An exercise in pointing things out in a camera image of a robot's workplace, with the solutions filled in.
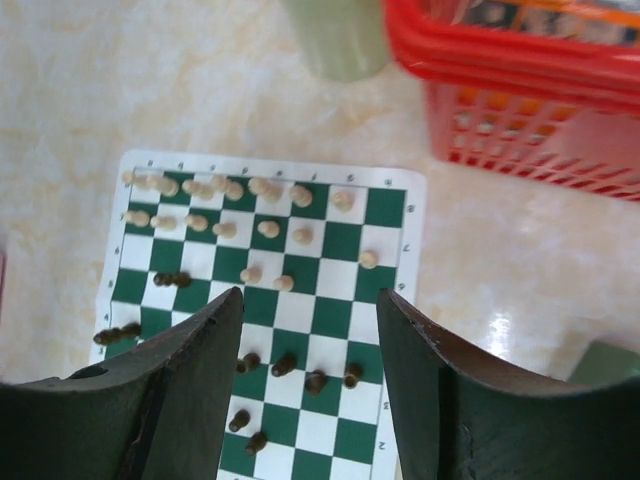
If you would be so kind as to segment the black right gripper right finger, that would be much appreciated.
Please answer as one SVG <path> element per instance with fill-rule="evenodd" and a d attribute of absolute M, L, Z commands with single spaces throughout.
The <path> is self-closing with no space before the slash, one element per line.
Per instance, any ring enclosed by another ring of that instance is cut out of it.
<path fill-rule="evenodd" d="M 506 362 L 391 289 L 379 343 L 407 479 L 635 479 L 639 380 L 589 387 Z"/>

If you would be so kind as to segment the light wooden pawn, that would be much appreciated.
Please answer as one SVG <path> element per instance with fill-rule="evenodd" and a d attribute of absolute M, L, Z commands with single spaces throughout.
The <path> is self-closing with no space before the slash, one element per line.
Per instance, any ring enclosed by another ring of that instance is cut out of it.
<path fill-rule="evenodd" d="M 374 269 L 379 265 L 378 253 L 374 250 L 364 250 L 359 255 L 359 264 L 364 269 Z"/>

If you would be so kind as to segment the light wooden chess piece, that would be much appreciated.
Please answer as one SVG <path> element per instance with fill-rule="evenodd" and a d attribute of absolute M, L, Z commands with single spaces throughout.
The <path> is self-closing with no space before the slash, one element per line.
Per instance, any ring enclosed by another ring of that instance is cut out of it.
<path fill-rule="evenodd" d="M 331 203 L 336 210 L 346 213 L 353 208 L 354 196 L 349 191 L 336 191 L 331 195 Z"/>

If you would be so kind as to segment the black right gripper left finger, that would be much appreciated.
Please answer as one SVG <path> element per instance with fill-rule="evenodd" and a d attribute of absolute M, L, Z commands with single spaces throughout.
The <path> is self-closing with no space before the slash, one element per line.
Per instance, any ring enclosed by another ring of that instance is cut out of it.
<path fill-rule="evenodd" d="M 243 312 L 234 287 L 66 379 L 3 384 L 2 478 L 216 478 Z"/>

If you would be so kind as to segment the green white chess mat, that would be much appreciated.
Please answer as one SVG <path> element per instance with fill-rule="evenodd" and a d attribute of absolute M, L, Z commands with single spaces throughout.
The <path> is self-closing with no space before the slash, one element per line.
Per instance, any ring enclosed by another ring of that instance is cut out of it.
<path fill-rule="evenodd" d="M 244 295 L 222 479 L 391 479 L 383 289 L 416 296 L 426 182 L 401 169 L 132 150 L 116 187 L 96 327 L 149 339 L 226 290 Z M 346 213 L 331 195 L 354 196 Z M 379 265 L 359 255 L 374 250 Z"/>

